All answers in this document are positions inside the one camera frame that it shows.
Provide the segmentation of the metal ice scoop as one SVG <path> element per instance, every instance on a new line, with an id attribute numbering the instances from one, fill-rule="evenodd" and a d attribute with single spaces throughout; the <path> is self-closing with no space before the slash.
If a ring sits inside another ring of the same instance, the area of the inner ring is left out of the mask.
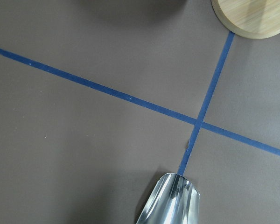
<path id="1" fill-rule="evenodd" d="M 184 176 L 166 173 L 156 183 L 138 224 L 197 224 L 200 193 Z"/>

